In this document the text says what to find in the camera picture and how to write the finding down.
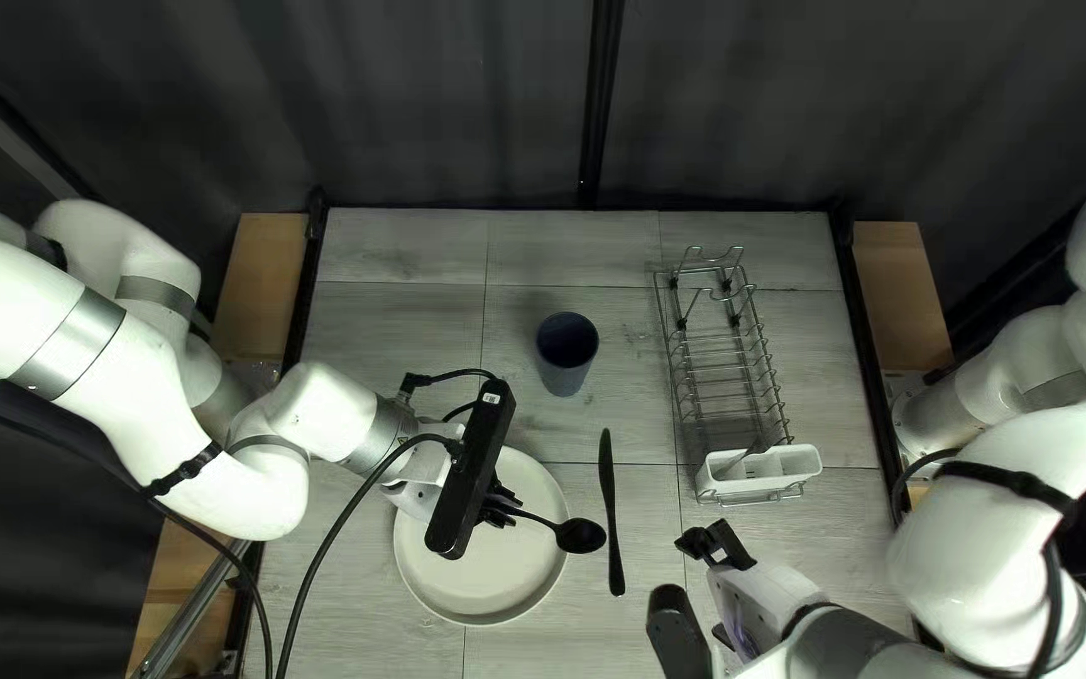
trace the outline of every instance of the wood-grain tile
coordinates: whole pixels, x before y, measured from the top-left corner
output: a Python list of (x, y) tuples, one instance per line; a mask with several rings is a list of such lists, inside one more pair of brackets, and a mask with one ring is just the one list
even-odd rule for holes
[(836, 251), (824, 213), (660, 213), (666, 265), (685, 248), (702, 246), (706, 256), (745, 246), (748, 280), (771, 290), (839, 290)]
[[(483, 286), (318, 282), (304, 361), (329, 363), (392, 398), (405, 373), (435, 375), (480, 365)], [(477, 378), (417, 389), (419, 416), (441, 418), (475, 398)]]
[[(595, 465), (546, 467), (570, 513), (605, 520)], [(616, 465), (614, 480), (626, 594), (608, 591), (606, 549), (571, 554), (535, 609), (505, 625), (468, 629), (465, 678), (662, 676), (643, 626), (652, 590), (684, 580), (682, 554), (673, 548), (681, 533), (674, 468)]]
[(502, 211), (489, 217), (491, 286), (652, 286), (653, 211)]
[[(277, 657), (304, 569), (361, 483), (350, 470), (314, 461), (304, 520), (287, 537), (266, 543), (260, 590)], [(394, 516), (391, 504), (370, 495), (342, 528), (301, 617), (290, 678), (397, 679), (417, 668), (432, 678), (460, 679), (464, 629), (422, 608), (405, 587), (392, 556)], [(249, 638), (244, 677), (260, 679), (257, 616), (251, 618)]]
[[(880, 470), (825, 469), (796, 501), (727, 508), (695, 501), (694, 470), (686, 466), (680, 474), (683, 530), (727, 518), (753, 558), (791, 565), (831, 601), (911, 632), (908, 611), (884, 579), (891, 519)], [(706, 564), (685, 559), (690, 603), (709, 640), (719, 617), (706, 571)]]
[[(601, 337), (579, 393), (553, 397), (538, 377), (534, 332), (573, 311)], [(489, 286), (481, 367), (508, 379), (518, 411), (506, 441), (545, 462), (595, 462), (608, 426), (616, 460), (673, 464), (669, 378), (652, 290), (635, 287)]]
[(481, 285), (482, 210), (329, 210), (317, 280)]
[(834, 291), (758, 290), (795, 442), (815, 443), (825, 466), (879, 466), (845, 296)]

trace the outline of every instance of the black metal pole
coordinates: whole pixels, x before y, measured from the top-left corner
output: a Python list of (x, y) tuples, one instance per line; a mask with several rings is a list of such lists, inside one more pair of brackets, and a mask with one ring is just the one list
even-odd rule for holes
[[(883, 369), (879, 366), (877, 350), (873, 348), (870, 316), (866, 311), (866, 299), (861, 296), (861, 279), (857, 273), (857, 260), (853, 259), (853, 212), (847, 205), (838, 205), (829, 212), (828, 218), (833, 229), (836, 265), (839, 267), (841, 287), (845, 291), (845, 305), (848, 306), (853, 344), (857, 349), (857, 359), (861, 368), (861, 387), (864, 389), (870, 411), (873, 441), (879, 449), (879, 466), (882, 468), (883, 486), (889, 491), (899, 475), (902, 474), (902, 463), (899, 460), (896, 427), (891, 420), (891, 410), (887, 406), (887, 390), (883, 385)], [(908, 493), (904, 490), (902, 494), (906, 506)]]
[(626, 0), (594, 0), (594, 21), (589, 30), (589, 71), (585, 74), (585, 123), (581, 131), (581, 168), (577, 174), (577, 204), (597, 206), (602, 181), (602, 155), (611, 118), (614, 72), (622, 36)]
[(304, 234), (304, 263), (301, 266), (301, 280), (295, 289), (292, 320), (287, 328), (282, 373), (287, 373), (295, 363), (301, 363), (304, 336), (310, 328), (310, 309), (313, 305), (313, 291), (316, 289), (317, 264), (321, 261), (325, 223), (329, 216), (329, 199), (319, 186), (310, 191), (308, 212), (310, 223)]

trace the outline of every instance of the black cup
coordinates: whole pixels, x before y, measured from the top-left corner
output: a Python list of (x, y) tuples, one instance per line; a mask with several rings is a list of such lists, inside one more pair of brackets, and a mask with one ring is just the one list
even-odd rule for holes
[(544, 318), (534, 335), (534, 352), (546, 390), (557, 397), (580, 392), (597, 343), (597, 329), (585, 316), (560, 312)]

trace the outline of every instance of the black strap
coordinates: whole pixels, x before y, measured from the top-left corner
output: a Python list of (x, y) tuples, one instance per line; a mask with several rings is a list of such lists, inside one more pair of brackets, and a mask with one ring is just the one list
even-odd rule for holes
[(800, 609), (794, 611), (794, 615), (791, 616), (791, 620), (785, 623), (785, 627), (782, 628), (782, 641), (786, 641), (794, 634), (794, 628), (803, 623), (803, 618), (806, 618), (811, 612), (816, 609), (828, 608), (843, 608), (839, 604), (834, 604), (833, 602), (816, 602), (812, 604), (804, 604)]
[(1002, 486), (1022, 498), (1044, 502), (1049, 507), (1063, 515), (1063, 520), (1071, 520), (1078, 501), (1062, 490), (1049, 486), (1027, 470), (1008, 470), (999, 466), (980, 464), (976, 462), (952, 461), (942, 465), (936, 476), (964, 476), (976, 481)]
[(215, 442), (209, 443), (203, 451), (199, 451), (195, 453), (195, 456), (176, 466), (175, 470), (172, 470), (171, 474), (166, 474), (162, 478), (155, 478), (149, 486), (141, 488), (141, 494), (146, 498), (165, 495), (171, 491), (171, 488), (186, 481), (188, 478), (199, 476), (199, 470), (202, 470), (204, 465), (212, 462), (219, 454), (220, 447)]

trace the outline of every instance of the dark backdrop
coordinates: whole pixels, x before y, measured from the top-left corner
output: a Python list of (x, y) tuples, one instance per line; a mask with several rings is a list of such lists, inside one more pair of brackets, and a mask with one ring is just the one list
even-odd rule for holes
[[(573, 205), (590, 3), (0, 0), (0, 95), (197, 259), (243, 210)], [(1086, 3), (630, 0), (602, 204), (853, 197), (946, 306), (1086, 196)]]

